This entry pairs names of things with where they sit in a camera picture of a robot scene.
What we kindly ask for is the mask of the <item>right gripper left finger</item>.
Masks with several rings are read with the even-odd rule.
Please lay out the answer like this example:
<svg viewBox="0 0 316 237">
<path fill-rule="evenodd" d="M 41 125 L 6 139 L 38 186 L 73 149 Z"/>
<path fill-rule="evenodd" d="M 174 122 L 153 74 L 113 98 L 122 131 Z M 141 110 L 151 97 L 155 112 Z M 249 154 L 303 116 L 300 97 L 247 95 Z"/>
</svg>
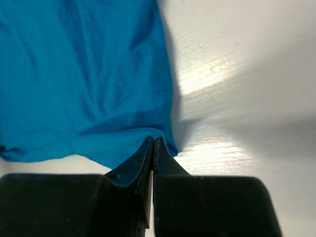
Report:
<svg viewBox="0 0 316 237">
<path fill-rule="evenodd" d="M 101 174 L 11 173 L 0 180 L 3 237 L 143 237 L 149 228 L 153 138 Z"/>
</svg>

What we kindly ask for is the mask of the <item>bright blue t-shirt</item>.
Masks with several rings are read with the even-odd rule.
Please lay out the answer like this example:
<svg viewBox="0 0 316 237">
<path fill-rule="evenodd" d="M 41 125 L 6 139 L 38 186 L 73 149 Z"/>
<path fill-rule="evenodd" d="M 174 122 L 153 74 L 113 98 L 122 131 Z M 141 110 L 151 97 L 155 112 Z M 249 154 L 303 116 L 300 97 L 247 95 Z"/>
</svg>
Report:
<svg viewBox="0 0 316 237">
<path fill-rule="evenodd" d="M 115 168 L 147 137 L 178 154 L 155 0 L 0 3 L 0 155 L 80 155 Z"/>
</svg>

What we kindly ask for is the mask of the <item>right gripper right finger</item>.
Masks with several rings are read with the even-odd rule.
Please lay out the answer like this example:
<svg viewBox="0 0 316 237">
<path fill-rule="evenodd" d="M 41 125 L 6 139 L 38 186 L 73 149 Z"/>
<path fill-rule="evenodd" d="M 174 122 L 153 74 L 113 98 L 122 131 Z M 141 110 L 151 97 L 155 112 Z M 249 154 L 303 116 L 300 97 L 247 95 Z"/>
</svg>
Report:
<svg viewBox="0 0 316 237">
<path fill-rule="evenodd" d="M 155 141 L 154 223 L 157 237 L 279 237 L 264 183 L 249 176 L 195 176 Z"/>
</svg>

